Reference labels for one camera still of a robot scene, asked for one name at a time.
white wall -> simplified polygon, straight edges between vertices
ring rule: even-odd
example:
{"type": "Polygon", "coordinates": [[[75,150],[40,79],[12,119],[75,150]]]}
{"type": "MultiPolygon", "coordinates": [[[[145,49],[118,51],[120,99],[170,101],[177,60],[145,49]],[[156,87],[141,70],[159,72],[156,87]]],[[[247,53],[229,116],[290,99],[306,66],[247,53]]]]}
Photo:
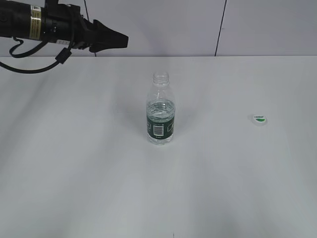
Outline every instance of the white wall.
{"type": "Polygon", "coordinates": [[[228,0],[219,56],[317,55],[317,0],[228,0]]]}
{"type": "Polygon", "coordinates": [[[213,56],[224,0],[88,0],[91,17],[130,37],[101,56],[213,56]]]}

barcode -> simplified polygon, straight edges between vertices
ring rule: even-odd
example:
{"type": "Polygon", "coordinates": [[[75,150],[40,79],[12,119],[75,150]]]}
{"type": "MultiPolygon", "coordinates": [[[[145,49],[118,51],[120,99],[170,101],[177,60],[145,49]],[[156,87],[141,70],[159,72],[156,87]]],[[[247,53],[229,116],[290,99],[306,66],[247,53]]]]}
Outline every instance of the barcode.
{"type": "Polygon", "coordinates": [[[156,136],[164,136],[164,126],[153,126],[154,135],[156,136]]]}

water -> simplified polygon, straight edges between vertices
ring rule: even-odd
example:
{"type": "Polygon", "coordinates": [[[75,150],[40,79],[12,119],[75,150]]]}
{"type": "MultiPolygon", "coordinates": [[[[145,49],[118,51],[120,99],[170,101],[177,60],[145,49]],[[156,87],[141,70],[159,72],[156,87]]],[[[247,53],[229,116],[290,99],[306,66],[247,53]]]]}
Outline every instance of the water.
{"type": "MultiPolygon", "coordinates": [[[[175,116],[175,104],[167,99],[155,100],[147,103],[147,116],[154,122],[167,122],[175,116]]],[[[157,140],[149,136],[149,140],[157,145],[163,145],[173,139],[173,134],[163,140],[157,140]]]]}

green bottle label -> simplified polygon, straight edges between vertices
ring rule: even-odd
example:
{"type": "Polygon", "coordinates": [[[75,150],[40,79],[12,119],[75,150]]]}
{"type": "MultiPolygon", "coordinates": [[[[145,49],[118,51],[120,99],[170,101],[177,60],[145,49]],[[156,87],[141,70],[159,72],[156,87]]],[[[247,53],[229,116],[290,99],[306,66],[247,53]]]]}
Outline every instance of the green bottle label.
{"type": "Polygon", "coordinates": [[[148,119],[148,134],[150,137],[163,140],[169,138],[174,132],[174,118],[167,122],[155,122],[148,119]]]}

bottle neck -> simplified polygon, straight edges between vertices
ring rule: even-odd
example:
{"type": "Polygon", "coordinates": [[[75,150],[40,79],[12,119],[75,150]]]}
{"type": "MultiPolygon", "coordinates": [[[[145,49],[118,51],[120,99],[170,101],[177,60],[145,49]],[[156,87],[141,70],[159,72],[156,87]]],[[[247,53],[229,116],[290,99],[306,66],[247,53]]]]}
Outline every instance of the bottle neck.
{"type": "Polygon", "coordinates": [[[153,85],[158,88],[165,88],[169,85],[169,76],[167,72],[153,74],[153,85]]]}

